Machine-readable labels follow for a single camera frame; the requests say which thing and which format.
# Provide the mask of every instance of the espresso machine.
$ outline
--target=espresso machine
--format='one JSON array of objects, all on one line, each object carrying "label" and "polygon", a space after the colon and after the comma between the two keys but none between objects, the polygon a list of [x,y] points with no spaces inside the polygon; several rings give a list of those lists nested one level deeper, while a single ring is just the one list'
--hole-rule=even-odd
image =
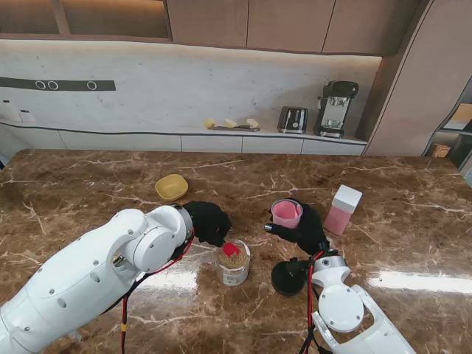
[{"label": "espresso machine", "polygon": [[351,81],[327,81],[323,96],[318,97],[318,117],[313,132],[320,136],[342,138],[344,123],[351,101],[359,85]]}]

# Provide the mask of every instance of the white carton cap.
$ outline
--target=white carton cap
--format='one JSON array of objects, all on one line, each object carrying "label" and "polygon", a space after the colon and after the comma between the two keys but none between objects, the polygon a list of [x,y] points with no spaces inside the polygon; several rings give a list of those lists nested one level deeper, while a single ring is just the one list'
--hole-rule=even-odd
[{"label": "white carton cap", "polygon": [[361,200],[361,196],[362,192],[342,184],[339,187],[338,192],[336,192],[331,205],[353,214],[357,204],[359,204],[359,201]]}]

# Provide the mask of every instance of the pink milk carton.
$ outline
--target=pink milk carton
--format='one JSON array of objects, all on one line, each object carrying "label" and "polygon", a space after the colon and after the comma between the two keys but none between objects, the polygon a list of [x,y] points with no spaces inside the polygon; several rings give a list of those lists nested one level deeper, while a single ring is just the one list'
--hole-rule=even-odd
[{"label": "pink milk carton", "polygon": [[324,227],[334,234],[342,235],[361,196],[362,192],[342,184],[331,202],[331,209],[324,221]]}]

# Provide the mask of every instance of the wall outlet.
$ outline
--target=wall outlet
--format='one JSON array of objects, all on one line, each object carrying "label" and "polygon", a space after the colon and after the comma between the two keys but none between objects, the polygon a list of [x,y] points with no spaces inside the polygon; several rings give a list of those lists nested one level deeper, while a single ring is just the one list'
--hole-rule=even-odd
[{"label": "wall outlet", "polygon": [[0,119],[21,122],[18,110],[9,100],[0,101]]},{"label": "wall outlet", "polygon": [[36,122],[35,116],[33,116],[30,111],[26,109],[20,110],[20,117],[23,122]]}]

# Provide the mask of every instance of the pink measuring cup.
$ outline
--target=pink measuring cup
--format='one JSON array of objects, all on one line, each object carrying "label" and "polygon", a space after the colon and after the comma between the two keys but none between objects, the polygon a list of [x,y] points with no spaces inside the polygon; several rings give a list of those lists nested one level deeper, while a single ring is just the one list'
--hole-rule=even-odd
[{"label": "pink measuring cup", "polygon": [[302,206],[291,199],[281,199],[272,204],[272,221],[276,225],[295,229],[302,217]]}]

